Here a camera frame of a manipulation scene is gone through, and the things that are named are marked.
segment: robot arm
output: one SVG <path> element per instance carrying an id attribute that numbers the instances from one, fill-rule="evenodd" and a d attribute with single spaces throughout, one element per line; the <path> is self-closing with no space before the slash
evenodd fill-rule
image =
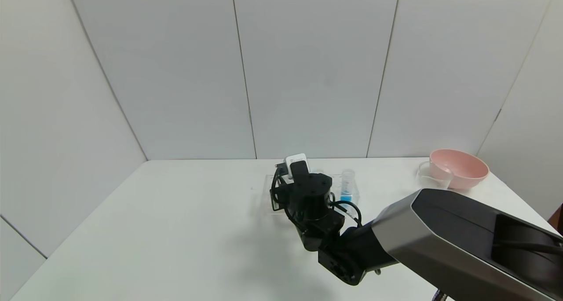
<path id="1" fill-rule="evenodd" d="M 330 193 L 332 179 L 309 173 L 304 155 L 276 167 L 273 209 L 283 209 L 304 248 L 349 285 L 402 263 L 457 301 L 563 300 L 561 236 L 434 189 L 389 205 L 364 225 L 358 210 L 358 226 L 340 234 L 344 216 L 334 207 L 345 208 Z M 288 173 L 293 183 L 283 179 Z"/>

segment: wall seam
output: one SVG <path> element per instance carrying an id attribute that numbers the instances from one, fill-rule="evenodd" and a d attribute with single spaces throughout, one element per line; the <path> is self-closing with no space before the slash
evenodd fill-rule
<path id="1" fill-rule="evenodd" d="M 8 226 L 12 227 L 12 229 L 18 234 L 20 235 L 20 237 L 26 241 L 26 243 L 28 243 L 37 253 L 39 253 L 39 255 L 41 255 L 44 259 L 47 259 L 48 257 L 42 253 L 42 251 L 40 251 L 40 249 L 37 248 L 36 245 L 34 245 L 33 243 L 30 242 L 30 240 L 25 237 L 20 231 L 18 231 L 18 229 L 16 229 L 16 227 L 14 227 L 14 225 L 12 223 L 10 223 L 10 221 L 8 221 L 6 219 L 6 217 L 4 217 L 4 215 L 0 215 L 0 218 L 6 222 L 6 224 L 8 224 Z"/>
<path id="2" fill-rule="evenodd" d="M 141 149 L 141 152 L 145 156 L 145 161 L 147 161 L 147 160 L 149 160 L 149 158 L 146 156 L 146 153 L 143 150 L 141 143 L 139 142 L 137 134 L 135 134 L 135 131 L 133 130 L 133 127 L 131 126 L 129 119 L 127 118 L 127 115 L 125 115 L 125 112 L 123 111 L 123 107 L 121 107 L 121 103 L 119 102 L 119 100 L 117 99 L 117 96 L 115 95 L 115 91 L 113 90 L 113 87 L 111 86 L 111 83 L 109 82 L 109 79 L 107 78 L 107 74 L 104 70 L 104 67 L 102 66 L 100 58 L 98 57 L 98 54 L 96 53 L 96 50 L 94 49 L 92 41 L 90 40 L 90 36 L 88 35 L 88 32 L 86 31 L 86 27 L 84 26 L 84 22 L 82 21 L 80 13 L 78 12 L 78 8 L 76 7 L 74 0 L 70 0 L 70 2 L 72 3 L 72 6 L 74 8 L 74 12 L 76 13 L 76 16 L 78 17 L 78 22 L 80 22 L 80 26 L 82 27 L 82 32 L 84 32 L 84 35 L 86 36 L 86 40 L 88 40 L 88 44 L 90 45 L 90 49 L 92 50 L 92 53 L 94 54 L 94 57 L 96 58 L 96 61 L 98 62 L 98 66 L 100 67 L 100 70 L 101 70 L 102 74 L 104 75 L 107 86 L 109 87 L 110 92 L 113 95 L 113 99 L 117 103 L 117 106 L 119 107 L 119 110 L 121 111 L 121 114 L 123 114 L 123 117 L 125 118 L 125 122 L 127 122 L 127 126 L 129 126 L 129 129 L 131 130 L 131 133 L 133 134 L 135 141 L 137 141 L 137 145 L 139 146 L 139 149 Z"/>
<path id="3" fill-rule="evenodd" d="M 252 112 L 250 109 L 250 97 L 248 96 L 248 85 L 246 81 L 245 59 L 243 58 L 243 45 L 241 43 L 241 32 L 239 31 L 239 19 L 237 16 L 237 5 L 235 3 L 235 0 L 233 0 L 233 10 L 235 12 L 235 24 L 237 25 L 237 37 L 239 38 L 239 50 L 241 51 L 241 64 L 243 67 L 243 78 L 245 79 L 245 91 L 247 94 L 247 104 L 248 104 L 248 118 L 250 119 L 252 143 L 254 144 L 254 156 L 255 159 L 258 159 L 258 152 L 256 152 L 256 138 L 254 137 L 254 126 L 252 126 Z"/>
<path id="4" fill-rule="evenodd" d="M 380 91 L 377 94 L 376 110 L 373 113 L 372 131 L 369 133 L 368 150 L 366 151 L 366 158 L 368 158 L 368 155 L 369 155 L 369 147 L 372 144 L 373 129 L 376 126 L 377 108 L 380 105 L 381 91 L 383 90 L 382 87 L 384 85 L 385 70 L 387 68 L 387 61 L 388 61 L 388 58 L 389 58 L 389 50 L 391 48 L 391 39 L 393 37 L 393 30 L 395 29 L 395 20 L 397 18 L 397 10 L 398 10 L 398 0 L 395 4 L 395 12 L 393 14 L 393 22 L 391 24 L 391 32 L 389 33 L 388 50 L 387 50 L 387 53 L 385 54 L 384 70 L 381 73 Z"/>
<path id="5" fill-rule="evenodd" d="M 535 39 L 537 38 L 537 34 L 539 33 L 539 30 L 541 29 L 541 25 L 543 25 L 543 20 L 545 19 L 545 15 L 547 14 L 547 12 L 549 11 L 549 8 L 551 8 L 551 3 L 553 2 L 553 0 L 549 0 L 549 2 L 547 3 L 547 7 L 545 8 L 545 11 L 543 12 L 543 16 L 541 17 L 541 20 L 539 21 L 539 25 L 537 26 L 537 30 L 534 34 L 534 37 L 531 40 L 530 46 L 528 47 L 528 50 L 526 51 L 526 55 L 524 56 L 524 59 L 522 60 L 522 64 L 520 65 L 520 68 L 518 69 L 518 73 L 516 73 L 516 76 L 514 78 L 514 81 L 512 81 L 512 85 L 510 86 L 510 90 L 508 91 L 505 100 L 502 101 L 501 104 L 501 108 L 498 110 L 497 116 L 495 117 L 493 123 L 491 124 L 491 126 L 489 127 L 489 130 L 487 131 L 487 134 L 485 135 L 485 138 L 483 139 L 483 141 L 481 142 L 481 145 L 479 146 L 479 149 L 477 149 L 477 153 L 476 155 L 479 155 L 479 153 L 481 152 L 481 149 L 483 148 L 483 145 L 485 145 L 485 141 L 487 140 L 487 137 L 489 137 L 489 134 L 491 133 L 491 131 L 493 130 L 494 127 L 494 123 L 497 122 L 498 117 L 500 116 L 502 109 L 504 108 L 506 101 L 508 100 L 508 97 L 510 96 L 512 89 L 514 88 L 514 85 L 516 84 L 516 81 L 518 81 L 518 76 L 520 75 L 520 72 L 522 71 L 522 68 L 524 67 L 524 64 L 526 63 L 526 60 L 528 58 L 528 55 L 530 54 L 531 48 L 534 46 L 535 43 Z"/>

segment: white table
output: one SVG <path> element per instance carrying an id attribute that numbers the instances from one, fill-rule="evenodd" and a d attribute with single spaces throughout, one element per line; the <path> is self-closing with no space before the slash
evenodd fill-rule
<path id="1" fill-rule="evenodd" d="M 356 171 L 364 223 L 416 190 L 423 158 L 312 159 Z M 257 206 L 276 160 L 144 163 L 47 259 L 13 301 L 430 300 L 403 265 L 356 287 L 305 251 L 293 227 Z M 555 231 L 496 176 L 467 196 Z"/>

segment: clear plastic cup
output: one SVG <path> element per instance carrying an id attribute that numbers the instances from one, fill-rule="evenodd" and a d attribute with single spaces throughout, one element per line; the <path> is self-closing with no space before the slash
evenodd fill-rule
<path id="1" fill-rule="evenodd" d="M 432 174 L 432 162 L 425 161 L 418 166 L 416 183 L 419 189 L 448 189 L 454 178 L 452 170 L 440 167 L 440 175 Z"/>
<path id="2" fill-rule="evenodd" d="M 352 169 L 342 171 L 342 185 L 340 186 L 340 200 L 352 201 L 356 188 L 356 173 Z"/>

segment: pink bowl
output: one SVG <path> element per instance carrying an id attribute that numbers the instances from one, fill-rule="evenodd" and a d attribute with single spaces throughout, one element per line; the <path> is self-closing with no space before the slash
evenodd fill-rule
<path id="1" fill-rule="evenodd" d="M 455 149 L 437 149 L 430 154 L 430 173 L 436 179 L 447 176 L 444 169 L 450 169 L 454 178 L 452 189 L 470 189 L 487 177 L 489 167 L 472 154 Z"/>

